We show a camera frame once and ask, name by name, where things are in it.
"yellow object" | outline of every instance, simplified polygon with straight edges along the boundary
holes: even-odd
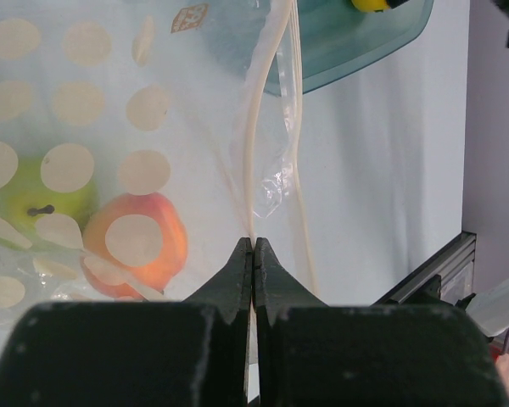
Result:
[[[352,0],[352,2],[356,8],[365,13],[387,10],[390,8],[386,0]]]

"red peach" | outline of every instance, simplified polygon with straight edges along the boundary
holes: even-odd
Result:
[[[130,267],[117,260],[106,246],[106,233],[111,224],[125,215],[145,215],[155,220],[162,231],[162,249],[158,257],[141,267]],[[85,249],[124,270],[130,271],[142,284],[162,292],[187,260],[187,232],[173,204],[155,192],[149,195],[126,193],[113,199],[89,220],[83,232]],[[112,298],[142,296],[128,284],[109,285],[100,281],[81,259],[81,267],[89,283],[99,292]]]

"apple stem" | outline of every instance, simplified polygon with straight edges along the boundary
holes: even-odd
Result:
[[[26,211],[26,213],[29,216],[50,215],[53,212],[54,212],[54,206],[52,206],[52,205],[44,206],[43,208],[40,208],[40,209],[30,208]]]

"white surface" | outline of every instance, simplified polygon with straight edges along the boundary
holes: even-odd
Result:
[[[371,303],[461,230],[468,10],[437,0],[412,44],[305,96],[300,176],[331,304]]]
[[[472,3],[463,227],[477,233],[479,293],[509,278],[509,20]]]

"clear plastic bag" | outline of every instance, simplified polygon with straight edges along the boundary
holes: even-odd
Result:
[[[292,5],[0,0],[0,324],[47,299],[184,299],[247,235],[316,286]],[[287,23],[282,98],[263,95]]]

